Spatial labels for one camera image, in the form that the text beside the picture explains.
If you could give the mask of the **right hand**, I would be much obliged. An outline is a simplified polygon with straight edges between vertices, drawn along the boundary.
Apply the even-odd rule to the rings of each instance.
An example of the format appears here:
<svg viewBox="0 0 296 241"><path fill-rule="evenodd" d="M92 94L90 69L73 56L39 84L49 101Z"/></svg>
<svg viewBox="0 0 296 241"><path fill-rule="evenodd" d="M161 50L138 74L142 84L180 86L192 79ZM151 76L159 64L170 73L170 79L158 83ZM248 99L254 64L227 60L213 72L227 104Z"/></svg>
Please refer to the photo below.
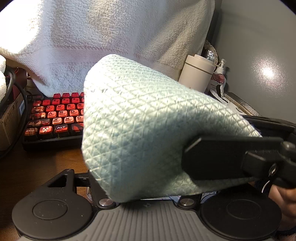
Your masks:
<svg viewBox="0 0 296 241"><path fill-rule="evenodd" d="M269 192L269 198L271 198L280 207L284 216L288 218L295 218L295 189L285 189L273 185Z"/></svg>

